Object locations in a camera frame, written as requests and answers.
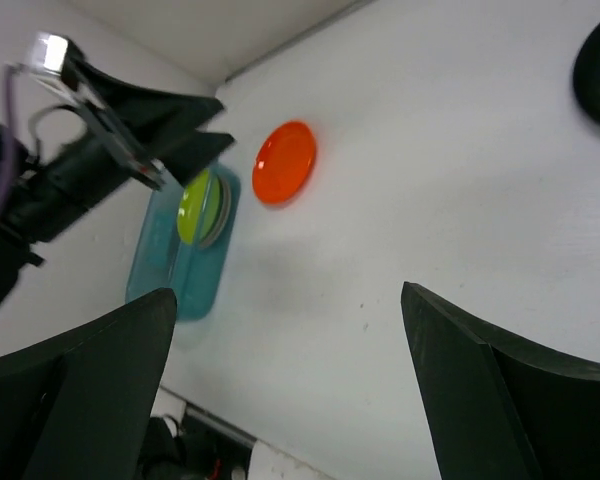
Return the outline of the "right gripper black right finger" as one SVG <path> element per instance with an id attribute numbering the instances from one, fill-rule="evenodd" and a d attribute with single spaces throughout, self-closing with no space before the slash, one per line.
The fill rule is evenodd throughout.
<path id="1" fill-rule="evenodd" d="M 407 282 L 403 323 L 444 479 L 600 479 L 600 363 Z"/>

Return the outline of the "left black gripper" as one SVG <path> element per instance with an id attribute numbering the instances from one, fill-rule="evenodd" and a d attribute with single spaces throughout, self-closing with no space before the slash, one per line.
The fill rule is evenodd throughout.
<path id="1" fill-rule="evenodd" d="M 55 110 L 85 125 L 82 136 L 18 182 L 7 203 L 2 220 L 30 243 L 53 240 L 130 179 L 161 188 L 162 172 L 142 145 L 187 186 L 235 143 L 231 134 L 199 131 L 224 110 L 218 99 L 119 80 L 87 63 L 76 47 L 60 78 L 30 75 L 61 99 L 31 117 L 31 131 Z"/>

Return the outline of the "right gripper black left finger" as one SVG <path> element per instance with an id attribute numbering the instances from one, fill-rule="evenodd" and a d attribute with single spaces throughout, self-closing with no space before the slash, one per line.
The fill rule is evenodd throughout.
<path id="1" fill-rule="evenodd" d="M 160 288 L 0 357 L 0 479 L 130 479 L 176 322 Z"/>

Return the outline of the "green plate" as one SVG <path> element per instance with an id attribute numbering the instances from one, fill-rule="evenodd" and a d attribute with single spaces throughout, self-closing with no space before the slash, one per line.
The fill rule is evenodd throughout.
<path id="1" fill-rule="evenodd" d="M 224 188 L 220 178 L 205 169 L 184 189 L 176 218 L 180 240 L 193 245 L 211 242 L 220 228 L 224 203 Z"/>

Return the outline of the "beige plate with drawings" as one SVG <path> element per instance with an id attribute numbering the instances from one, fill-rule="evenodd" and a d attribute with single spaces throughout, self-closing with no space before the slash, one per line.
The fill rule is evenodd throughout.
<path id="1" fill-rule="evenodd" d="M 217 217 L 218 217 L 218 209 L 216 211 L 216 217 L 214 219 L 212 228 L 209 230 L 208 233 L 204 234 L 201 236 L 201 238 L 199 239 L 198 242 L 198 246 L 200 249 L 206 249 L 208 247 L 210 247 L 213 243 L 215 243 L 218 238 L 220 237 L 221 233 L 219 233 L 217 231 L 217 227 L 216 227 L 216 222 L 217 222 Z"/>

